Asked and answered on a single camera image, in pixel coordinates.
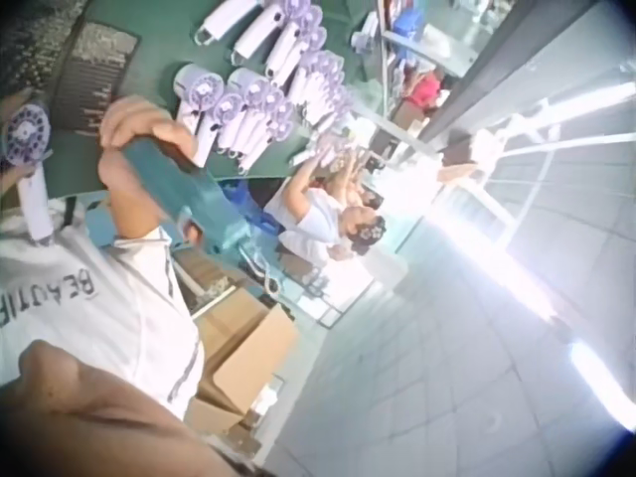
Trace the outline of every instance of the sleeve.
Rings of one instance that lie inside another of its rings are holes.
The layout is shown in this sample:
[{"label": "sleeve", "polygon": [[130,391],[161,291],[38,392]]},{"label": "sleeve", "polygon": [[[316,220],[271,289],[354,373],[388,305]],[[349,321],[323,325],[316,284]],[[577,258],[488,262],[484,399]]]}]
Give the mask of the sleeve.
[{"label": "sleeve", "polygon": [[150,288],[189,315],[172,266],[171,242],[168,234],[157,228],[143,238],[117,239],[105,252],[124,268],[130,281]]},{"label": "sleeve", "polygon": [[329,262],[327,245],[294,231],[283,232],[278,236],[289,251],[304,258],[314,266],[324,267]]},{"label": "sleeve", "polygon": [[338,202],[322,190],[309,190],[307,192],[307,197],[311,203],[311,207],[309,208],[307,215],[298,223],[296,228],[318,241],[334,243],[338,240],[338,221],[329,217],[323,210],[323,207],[337,211],[341,209],[340,206],[338,205],[338,207],[335,207],[330,201],[333,201],[335,204],[338,204]]}]

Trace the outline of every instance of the black mat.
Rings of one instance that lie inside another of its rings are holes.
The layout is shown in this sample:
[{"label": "black mat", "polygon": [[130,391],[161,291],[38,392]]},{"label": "black mat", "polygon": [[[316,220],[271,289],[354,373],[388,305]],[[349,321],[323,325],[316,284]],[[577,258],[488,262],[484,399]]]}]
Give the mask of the black mat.
[{"label": "black mat", "polygon": [[85,23],[64,64],[52,100],[53,127],[96,135],[138,43],[137,37],[126,32]]}]

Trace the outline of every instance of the fingers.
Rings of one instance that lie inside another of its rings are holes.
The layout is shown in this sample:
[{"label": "fingers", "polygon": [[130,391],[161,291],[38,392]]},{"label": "fingers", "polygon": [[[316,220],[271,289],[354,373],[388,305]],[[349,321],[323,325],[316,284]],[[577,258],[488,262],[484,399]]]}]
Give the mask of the fingers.
[{"label": "fingers", "polygon": [[150,105],[143,108],[131,108],[120,120],[110,135],[107,147],[119,148],[126,145],[133,137],[150,134],[157,122],[172,120],[164,109]]},{"label": "fingers", "polygon": [[144,109],[158,108],[150,101],[136,95],[124,97],[114,102],[106,111],[99,127],[101,147],[110,147],[112,136],[121,123],[131,114]]},{"label": "fingers", "polygon": [[129,96],[112,104],[101,126],[101,147],[121,148],[135,136],[153,135],[174,144],[188,158],[197,150],[197,141],[182,124],[172,119],[168,111],[140,96]]},{"label": "fingers", "polygon": [[183,124],[170,120],[157,122],[152,127],[152,134],[162,141],[171,142],[189,159],[197,152],[197,139]]},{"label": "fingers", "polygon": [[0,102],[0,122],[7,122],[11,119],[13,113],[20,109],[20,106],[27,102],[32,94],[33,88],[25,87],[20,92],[4,98]]},{"label": "fingers", "polygon": [[15,186],[20,179],[33,174],[35,170],[35,166],[20,166],[13,167],[0,175],[0,197]]}]

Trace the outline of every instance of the tiled floor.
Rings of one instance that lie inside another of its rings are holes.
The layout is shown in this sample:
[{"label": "tiled floor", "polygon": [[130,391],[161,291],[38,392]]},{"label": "tiled floor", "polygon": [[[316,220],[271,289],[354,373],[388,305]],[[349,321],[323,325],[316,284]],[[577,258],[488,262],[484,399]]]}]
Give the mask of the tiled floor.
[{"label": "tiled floor", "polygon": [[372,286],[328,334],[266,466],[280,477],[548,477],[596,465],[621,428],[547,325],[431,227],[401,254],[409,278],[394,292]]}]

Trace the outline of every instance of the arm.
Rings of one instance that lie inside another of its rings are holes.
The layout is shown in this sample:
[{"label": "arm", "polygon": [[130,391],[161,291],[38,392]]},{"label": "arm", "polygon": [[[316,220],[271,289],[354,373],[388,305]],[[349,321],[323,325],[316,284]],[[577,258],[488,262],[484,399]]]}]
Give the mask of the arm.
[{"label": "arm", "polygon": [[331,197],[336,199],[343,207],[347,207],[347,190],[351,181],[354,166],[356,165],[355,157],[352,155],[345,167],[340,169],[329,184],[327,192]]},{"label": "arm", "polygon": [[305,196],[305,190],[309,186],[311,175],[316,170],[316,167],[318,167],[321,159],[322,155],[317,154],[308,161],[305,161],[287,183],[283,191],[283,204],[296,220],[296,224],[299,224],[307,213],[309,213],[309,209],[311,209],[311,203]]},{"label": "arm", "polygon": [[104,153],[99,178],[110,193],[110,207],[118,235],[141,239],[165,221],[163,211],[139,183],[120,148],[135,136],[151,135],[177,146],[187,157],[196,152],[196,140],[168,111],[149,101],[130,96],[116,101],[99,128]]},{"label": "arm", "polygon": [[336,261],[345,261],[353,258],[353,253],[342,245],[334,245],[327,249],[329,257]]}]

